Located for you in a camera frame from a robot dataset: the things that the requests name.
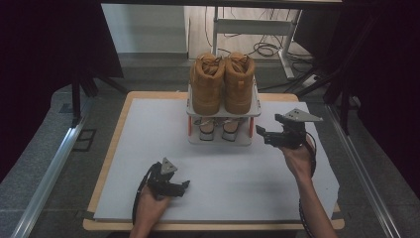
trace white shoe rack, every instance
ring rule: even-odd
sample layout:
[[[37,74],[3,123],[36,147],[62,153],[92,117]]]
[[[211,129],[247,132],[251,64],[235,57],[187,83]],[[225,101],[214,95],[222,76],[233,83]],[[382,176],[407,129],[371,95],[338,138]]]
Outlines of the white shoe rack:
[[[188,84],[188,99],[186,106],[186,113],[188,114],[188,141],[193,145],[220,145],[220,146],[249,146],[252,142],[254,133],[254,117],[258,117],[262,113],[259,93],[257,89],[256,80],[254,79],[253,85],[253,100],[251,102],[250,111],[247,114],[232,114],[226,111],[225,103],[222,100],[220,103],[219,111],[214,115],[200,115],[195,113],[192,106],[192,88]],[[200,140],[200,128],[194,124],[194,121],[200,120],[201,117],[216,117],[222,118],[233,117],[233,118],[244,118],[243,122],[239,125],[238,135],[234,142],[224,140],[222,138],[223,126],[215,126],[213,141],[202,141]]]

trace boot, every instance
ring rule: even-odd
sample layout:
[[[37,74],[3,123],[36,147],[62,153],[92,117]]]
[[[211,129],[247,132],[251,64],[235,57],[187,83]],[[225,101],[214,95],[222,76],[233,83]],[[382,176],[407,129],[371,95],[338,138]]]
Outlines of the boot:
[[[199,115],[213,115],[219,111],[225,61],[210,53],[199,57],[190,70],[192,107]]]
[[[225,108],[233,114],[247,114],[253,100],[254,60],[241,53],[226,58]]]

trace white board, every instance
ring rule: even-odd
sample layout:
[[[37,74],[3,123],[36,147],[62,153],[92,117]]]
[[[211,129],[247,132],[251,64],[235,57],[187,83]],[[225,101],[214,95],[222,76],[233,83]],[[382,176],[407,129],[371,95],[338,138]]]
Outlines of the white board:
[[[167,157],[178,171],[171,182],[191,180],[184,197],[174,198],[161,221],[275,222],[300,220],[298,190],[282,152],[254,134],[248,147],[203,146],[188,142],[186,101],[134,99],[94,215],[97,220],[131,220],[133,201],[149,167]],[[262,102],[255,124],[281,131],[274,114],[303,102]],[[314,184],[331,217],[339,185],[313,123],[306,129],[316,139]]]

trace human hand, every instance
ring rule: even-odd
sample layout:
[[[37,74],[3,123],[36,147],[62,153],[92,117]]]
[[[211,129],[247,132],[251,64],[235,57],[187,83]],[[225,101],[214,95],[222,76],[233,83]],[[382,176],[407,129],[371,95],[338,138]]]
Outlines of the human hand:
[[[313,149],[314,147],[310,138],[307,137],[306,140]],[[300,145],[295,150],[285,147],[279,147],[279,149],[283,151],[287,167],[297,181],[311,180],[311,154],[304,145]]]
[[[140,195],[139,205],[136,212],[136,223],[130,234],[130,238],[147,237],[152,227],[159,221],[169,205],[170,197],[155,200],[151,189],[146,185]]]

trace human arm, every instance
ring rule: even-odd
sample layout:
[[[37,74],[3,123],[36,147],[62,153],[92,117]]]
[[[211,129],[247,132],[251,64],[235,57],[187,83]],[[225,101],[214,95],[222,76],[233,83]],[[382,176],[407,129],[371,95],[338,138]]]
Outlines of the human arm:
[[[136,212],[136,223],[130,233],[130,238],[146,238],[154,225],[159,221],[167,206],[170,197],[155,200],[151,189],[146,185],[140,195],[139,205]]]
[[[300,202],[310,232],[315,237],[337,237],[330,219],[318,198],[311,176],[311,156],[305,146],[295,150],[280,148],[286,159],[286,164],[293,173],[299,189]]]

